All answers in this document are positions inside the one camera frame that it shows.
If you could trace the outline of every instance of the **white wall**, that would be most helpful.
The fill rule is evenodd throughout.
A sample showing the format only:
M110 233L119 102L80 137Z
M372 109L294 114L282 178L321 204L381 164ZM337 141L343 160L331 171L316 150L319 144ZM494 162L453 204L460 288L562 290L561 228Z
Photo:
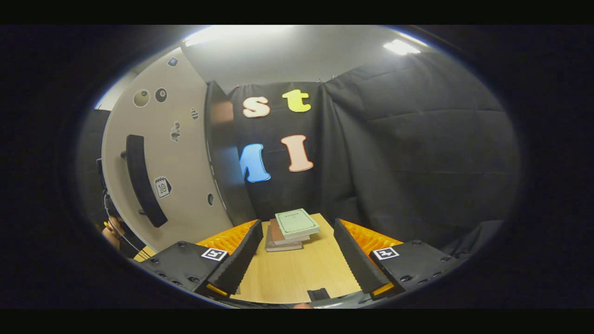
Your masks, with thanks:
M102 110L113 110L113 106L118 101L119 97L122 93L128 88L128 86L132 83L134 78L136 78L138 74L134 72L129 72L125 76L123 76L118 82L116 82L104 95L103 97L97 102L95 105L95 109L102 109Z

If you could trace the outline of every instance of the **calendar sticker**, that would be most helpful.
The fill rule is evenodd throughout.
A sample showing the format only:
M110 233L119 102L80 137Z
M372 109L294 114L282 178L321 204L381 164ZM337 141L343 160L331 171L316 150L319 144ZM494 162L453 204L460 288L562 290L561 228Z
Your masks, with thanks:
M157 190L157 196L159 198L164 198L171 194L171 183L169 183L166 177L158 177L154 179L154 187Z

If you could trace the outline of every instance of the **ceiling light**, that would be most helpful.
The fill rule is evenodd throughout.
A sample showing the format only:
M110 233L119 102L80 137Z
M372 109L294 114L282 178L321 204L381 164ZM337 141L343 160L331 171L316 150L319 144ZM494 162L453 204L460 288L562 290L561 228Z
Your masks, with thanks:
M204 28L184 39L186 46L192 46L211 40L222 39L226 37L259 34L259 33L274 33L282 31L285 28L292 26L210 26Z
M401 56L403 56L407 53L420 53L419 50L413 48L412 46L406 44L405 42L402 42L399 39L394 40L391 43L385 44L384 48L386 48L392 52L395 52Z
M413 41L413 42L417 43L417 44L420 44L420 45L422 45L422 46L427 46L427 47L429 47L427 44L425 44L425 43L421 42L420 40L418 40L418 39L416 39L416 38L414 38L414 37L412 37L412 36L408 36L407 34L403 34L403 33L398 33L398 34L399 34L399 35L401 35L402 37L404 37L404 38L408 39L408 40L411 40L411 41Z

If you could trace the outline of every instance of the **wooden table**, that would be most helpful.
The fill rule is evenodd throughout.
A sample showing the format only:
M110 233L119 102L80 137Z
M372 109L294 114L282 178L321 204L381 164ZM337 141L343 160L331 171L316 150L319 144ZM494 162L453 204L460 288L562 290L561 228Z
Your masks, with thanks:
M263 222L264 238L233 299L291 304L310 302L307 290L325 288L330 298L361 290L334 239L334 229L321 214L311 217L320 233L303 242L303 249L269 253L264 249L270 222Z

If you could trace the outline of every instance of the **brown book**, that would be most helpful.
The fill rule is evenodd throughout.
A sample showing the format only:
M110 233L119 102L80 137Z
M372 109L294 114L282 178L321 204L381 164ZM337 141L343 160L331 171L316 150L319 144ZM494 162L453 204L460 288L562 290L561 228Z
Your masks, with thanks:
M284 245L275 245L272 241L272 229L268 227L268 232L266 233L266 246L264 247L266 251L287 251L287 250L300 250L303 249L303 245L300 241L292 242L290 244Z
M303 237L294 239L285 239L283 232L280 231L279 223L276 221L276 218L270 219L270 226L268 229L272 231L272 241L275 245L285 245L292 242L309 240L309 235L304 235Z

